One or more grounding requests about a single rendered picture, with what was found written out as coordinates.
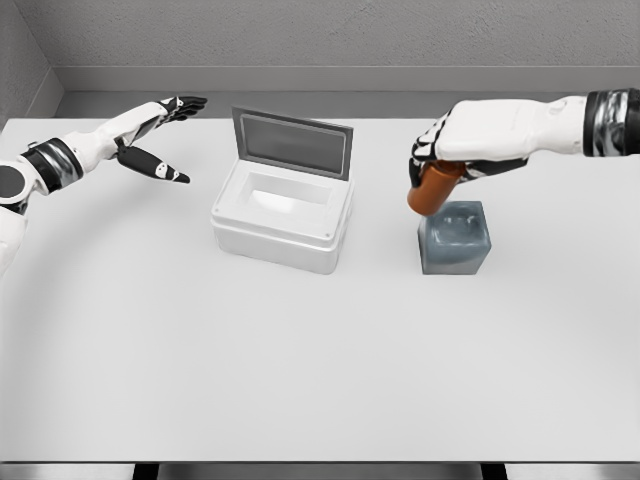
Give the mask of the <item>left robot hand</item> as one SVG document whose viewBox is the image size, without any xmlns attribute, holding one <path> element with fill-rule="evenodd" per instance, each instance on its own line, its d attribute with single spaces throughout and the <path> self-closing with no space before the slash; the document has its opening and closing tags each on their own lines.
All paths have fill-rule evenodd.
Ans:
<svg viewBox="0 0 640 480">
<path fill-rule="evenodd" d="M 112 118 L 98 129 L 114 144 L 106 150 L 108 158 L 115 158 L 120 165 L 149 178 L 189 184 L 188 175 L 133 143 L 160 126 L 195 116 L 207 102 L 208 99 L 203 97 L 174 96 L 147 102 Z"/>
</svg>

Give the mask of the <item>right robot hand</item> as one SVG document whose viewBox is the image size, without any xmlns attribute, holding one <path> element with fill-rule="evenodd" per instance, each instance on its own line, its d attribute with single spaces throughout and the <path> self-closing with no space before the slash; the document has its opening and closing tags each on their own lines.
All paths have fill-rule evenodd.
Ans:
<svg viewBox="0 0 640 480">
<path fill-rule="evenodd" d="M 532 100 L 461 101 L 421 136 L 411 150 L 409 178 L 422 183 L 426 167 L 437 160 L 461 163 L 464 182 L 520 169 L 542 148 L 551 116 Z"/>
</svg>

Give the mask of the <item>brown cylindrical bottle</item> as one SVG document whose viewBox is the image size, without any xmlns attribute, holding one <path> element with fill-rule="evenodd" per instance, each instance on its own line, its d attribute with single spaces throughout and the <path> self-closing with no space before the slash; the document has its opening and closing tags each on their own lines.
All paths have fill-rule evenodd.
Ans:
<svg viewBox="0 0 640 480">
<path fill-rule="evenodd" d="M 423 216 L 439 211 L 466 171 L 463 162 L 437 160 L 429 162 L 420 173 L 420 185 L 407 195 L 409 207 Z"/>
</svg>

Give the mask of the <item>grey cube holder block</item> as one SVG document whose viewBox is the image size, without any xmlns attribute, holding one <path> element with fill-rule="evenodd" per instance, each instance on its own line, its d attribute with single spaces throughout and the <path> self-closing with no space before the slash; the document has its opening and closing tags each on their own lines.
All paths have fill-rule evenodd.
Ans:
<svg viewBox="0 0 640 480">
<path fill-rule="evenodd" d="M 425 275 L 475 275 L 492 247 L 480 201 L 446 202 L 417 232 Z"/>
</svg>

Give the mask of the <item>white box with open lid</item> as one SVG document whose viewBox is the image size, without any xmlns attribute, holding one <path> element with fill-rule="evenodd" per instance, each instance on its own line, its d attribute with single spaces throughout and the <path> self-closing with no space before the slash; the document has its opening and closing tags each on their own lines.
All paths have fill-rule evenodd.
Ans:
<svg viewBox="0 0 640 480">
<path fill-rule="evenodd" d="M 219 247 L 332 273 L 353 204 L 352 128 L 241 107 L 232 120 L 238 159 L 211 209 Z"/>
</svg>

